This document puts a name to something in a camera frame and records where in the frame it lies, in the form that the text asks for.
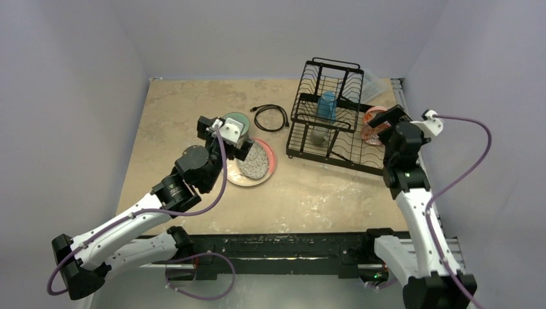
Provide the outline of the mint green bowl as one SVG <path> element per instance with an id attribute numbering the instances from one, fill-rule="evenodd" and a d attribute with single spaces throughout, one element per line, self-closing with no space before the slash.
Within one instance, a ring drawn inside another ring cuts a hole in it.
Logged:
<path id="1" fill-rule="evenodd" d="M 244 113 L 240 113 L 240 112 L 230 112 L 230 113 L 227 113 L 223 116 L 224 119 L 227 119 L 227 118 L 231 118 L 241 124 L 243 124 L 243 129 L 242 129 L 242 132 L 241 132 L 241 135 L 242 136 L 247 136 L 248 135 L 248 132 L 249 132 L 249 129 L 250 129 L 250 120 L 248 118 L 248 116 Z"/>

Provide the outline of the red floral bowl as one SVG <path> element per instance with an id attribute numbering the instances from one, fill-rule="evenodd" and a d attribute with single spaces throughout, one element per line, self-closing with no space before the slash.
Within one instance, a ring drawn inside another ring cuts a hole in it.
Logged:
<path id="1" fill-rule="evenodd" d="M 379 140 L 379 133 L 384 131 L 385 129 L 389 128 L 390 125 L 388 122 L 384 122 L 377 127 L 371 127 L 368 122 L 373 120 L 375 116 L 377 116 L 380 113 L 383 113 L 387 111 L 386 108 L 381 106 L 375 106 L 370 108 L 367 112 L 365 112 L 362 122 L 363 127 L 361 129 L 361 138 L 364 142 L 370 145 L 381 145 L 382 142 Z"/>

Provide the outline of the grey speckled plate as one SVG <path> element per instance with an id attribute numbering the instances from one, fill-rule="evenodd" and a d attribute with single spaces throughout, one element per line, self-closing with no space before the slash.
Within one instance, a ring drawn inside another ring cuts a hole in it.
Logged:
<path id="1" fill-rule="evenodd" d="M 269 169 L 267 153 L 257 141 L 254 142 L 247 159 L 244 162 L 236 160 L 236 165 L 242 175 L 253 180 L 263 178 Z"/>

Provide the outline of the blue polka dot mug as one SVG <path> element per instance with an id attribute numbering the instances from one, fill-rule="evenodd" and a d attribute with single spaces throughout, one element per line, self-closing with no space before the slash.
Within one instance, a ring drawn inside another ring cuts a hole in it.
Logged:
<path id="1" fill-rule="evenodd" d="M 316 115 L 324 121 L 335 122 L 337 99 L 335 93 L 326 91 L 321 94 L 317 103 Z"/>

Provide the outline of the small grey mug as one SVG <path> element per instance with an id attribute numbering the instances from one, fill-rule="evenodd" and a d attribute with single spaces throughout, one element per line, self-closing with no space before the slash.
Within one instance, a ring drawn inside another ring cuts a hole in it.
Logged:
<path id="1" fill-rule="evenodd" d="M 325 146 L 330 139 L 330 130 L 325 127 L 315 126 L 311 130 L 310 141 L 316 146 Z"/>

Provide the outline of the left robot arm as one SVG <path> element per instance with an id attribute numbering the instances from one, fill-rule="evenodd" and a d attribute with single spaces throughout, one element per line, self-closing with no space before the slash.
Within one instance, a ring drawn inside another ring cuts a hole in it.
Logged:
<path id="1" fill-rule="evenodd" d="M 52 240 L 64 293 L 79 300 L 100 289 L 107 279 L 150 263 L 188 262 L 197 268 L 211 256 L 198 253 L 184 228 L 174 226 L 143 239 L 144 232 L 177 217 L 196 216 L 194 206 L 215 184 L 227 183 L 227 162 L 246 159 L 253 141 L 245 125 L 233 118 L 200 117 L 198 137 L 203 145 L 185 149 L 172 171 L 133 206 L 106 223 L 78 236 L 61 234 Z"/>

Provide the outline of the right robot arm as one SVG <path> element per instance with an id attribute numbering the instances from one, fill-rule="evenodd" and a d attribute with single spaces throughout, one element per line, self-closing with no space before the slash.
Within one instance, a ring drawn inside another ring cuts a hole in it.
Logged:
<path id="1" fill-rule="evenodd" d="M 458 247 L 443 233 L 427 174 L 419 164 L 420 148 L 443 130 L 436 115 L 427 110 L 416 121 L 396 105 L 368 122 L 372 128 L 386 126 L 378 134 L 385 148 L 384 183 L 405 219 L 411 242 L 379 236 L 364 241 L 361 252 L 368 261 L 381 259 L 386 264 L 387 283 L 400 283 L 406 308 L 468 308 L 477 290 L 475 277 L 465 273 Z"/>

